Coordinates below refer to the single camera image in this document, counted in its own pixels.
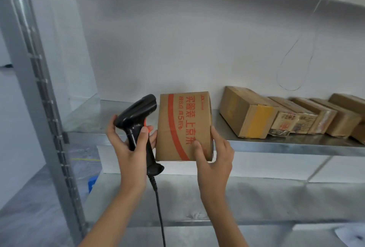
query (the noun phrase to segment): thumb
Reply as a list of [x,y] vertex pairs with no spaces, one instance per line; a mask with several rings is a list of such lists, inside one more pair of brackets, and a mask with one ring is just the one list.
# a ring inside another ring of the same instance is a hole
[[202,165],[208,164],[205,159],[202,145],[197,140],[193,143],[193,153],[196,160],[196,166],[201,167]]
[[139,132],[139,136],[137,139],[137,144],[136,144],[136,148],[134,150],[134,152],[141,152],[141,153],[146,153],[146,144],[148,141],[148,128],[147,127],[142,127],[142,129]]

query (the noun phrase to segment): person's left hand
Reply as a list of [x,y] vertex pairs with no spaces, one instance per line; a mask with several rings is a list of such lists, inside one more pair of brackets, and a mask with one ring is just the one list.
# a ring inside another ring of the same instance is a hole
[[[118,158],[119,168],[121,170],[121,188],[122,194],[131,194],[133,197],[140,199],[146,188],[147,180],[147,163],[146,163],[146,144],[148,141],[148,131],[153,130],[153,126],[143,127],[137,139],[137,145],[134,151],[130,151],[128,140],[123,142],[115,132],[113,124],[117,115],[112,116],[107,127],[107,136],[114,147],[116,157]],[[157,130],[150,136],[152,149],[155,148],[157,141]]]

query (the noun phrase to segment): yellow floor line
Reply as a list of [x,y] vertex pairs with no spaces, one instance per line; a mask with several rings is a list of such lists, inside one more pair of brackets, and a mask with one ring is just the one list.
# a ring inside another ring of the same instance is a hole
[[73,160],[78,160],[78,161],[98,161],[100,162],[99,159],[82,159],[82,158],[71,158]]

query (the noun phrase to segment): forearm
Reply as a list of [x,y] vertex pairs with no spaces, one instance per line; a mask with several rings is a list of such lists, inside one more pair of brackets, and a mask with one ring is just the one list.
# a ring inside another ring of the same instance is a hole
[[120,242],[138,203],[135,194],[119,192],[79,247],[114,247]]
[[225,200],[205,205],[221,247],[248,247]]

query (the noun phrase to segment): cable strain relief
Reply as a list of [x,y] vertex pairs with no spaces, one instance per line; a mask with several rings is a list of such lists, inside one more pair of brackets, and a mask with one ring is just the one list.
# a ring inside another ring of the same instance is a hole
[[155,177],[153,177],[153,176],[148,176],[148,178],[150,179],[150,182],[151,182],[151,185],[152,185],[153,190],[154,190],[154,191],[157,191],[157,184],[156,184]]

